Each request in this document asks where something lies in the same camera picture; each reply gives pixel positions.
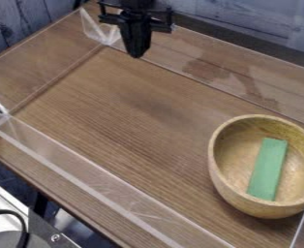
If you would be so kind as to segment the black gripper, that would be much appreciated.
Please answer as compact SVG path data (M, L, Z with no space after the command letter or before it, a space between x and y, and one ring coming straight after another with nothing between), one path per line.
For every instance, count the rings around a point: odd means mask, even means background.
M142 57L150 48L152 31L170 33L173 30L172 7L160 0L98 0L97 4L100 22L118 24L126 52L133 58Z

